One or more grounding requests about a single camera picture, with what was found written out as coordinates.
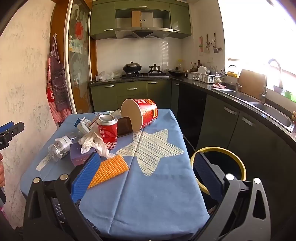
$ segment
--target white napkin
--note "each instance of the white napkin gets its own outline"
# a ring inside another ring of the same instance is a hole
[[[97,127],[91,129],[88,134],[85,134],[78,143],[82,145],[81,154],[89,152],[90,148],[93,147],[100,156],[105,156],[107,159],[116,156],[115,154],[109,153],[103,139],[96,133]]]

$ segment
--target kitchen cabinet door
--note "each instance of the kitchen cabinet door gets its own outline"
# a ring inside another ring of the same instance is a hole
[[[91,12],[90,35],[96,40],[116,37],[114,29],[115,2],[94,5]]]
[[[170,109],[174,113],[174,116],[177,118],[178,113],[178,101],[179,101],[179,81],[172,81],[172,98]]]
[[[91,96],[95,112],[118,109],[115,85],[116,84],[109,84],[91,87]]]
[[[115,9],[156,9],[170,11],[170,5],[166,2],[147,1],[147,0],[126,0],[116,1]]]
[[[295,152],[269,128],[242,111],[228,150],[244,163],[247,181],[261,179],[274,236],[295,208]]]
[[[159,109],[170,108],[171,92],[171,80],[147,81],[147,98],[153,100]]]
[[[207,95],[197,150],[209,146],[227,148],[238,116],[238,109]]]
[[[117,105],[119,109],[121,109],[121,105],[126,99],[147,99],[147,95],[140,94],[140,95],[130,95],[130,96],[119,96],[117,97]]]
[[[195,148],[197,146],[207,94],[180,82],[177,121],[183,135]]]
[[[170,3],[170,21],[174,32],[191,35],[189,7]]]

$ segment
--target red can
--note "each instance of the red can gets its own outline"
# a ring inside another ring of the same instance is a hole
[[[121,105],[121,116],[131,119],[133,132],[136,132],[156,120],[158,109],[150,99],[126,99]]]
[[[100,135],[108,150],[117,143],[117,118],[111,114],[101,114],[97,119]]]

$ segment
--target red paper cup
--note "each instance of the red paper cup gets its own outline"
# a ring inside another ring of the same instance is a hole
[[[150,99],[126,99],[121,105],[121,116],[129,117],[133,132],[137,132],[156,120],[158,109]]]

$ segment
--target faucet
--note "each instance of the faucet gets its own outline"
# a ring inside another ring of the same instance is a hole
[[[237,68],[237,83],[235,84],[235,91],[236,91],[236,92],[238,92],[239,87],[241,87],[241,86],[239,85],[239,71],[238,71],[238,68]]]
[[[266,99],[266,94],[267,94],[267,91],[265,91],[263,94],[261,94],[262,98],[260,100],[260,103],[261,104],[264,104],[265,103],[265,99]]]
[[[281,66],[280,66],[279,62],[278,62],[275,58],[272,58],[272,59],[270,59],[270,60],[268,61],[268,64],[270,64],[272,61],[275,61],[275,62],[278,64],[278,67],[279,67],[279,73],[280,73],[280,75],[281,75]],[[280,88],[280,89],[283,89],[283,82],[282,82],[282,80],[281,80],[281,77],[280,77],[280,79],[279,79],[279,88]]]

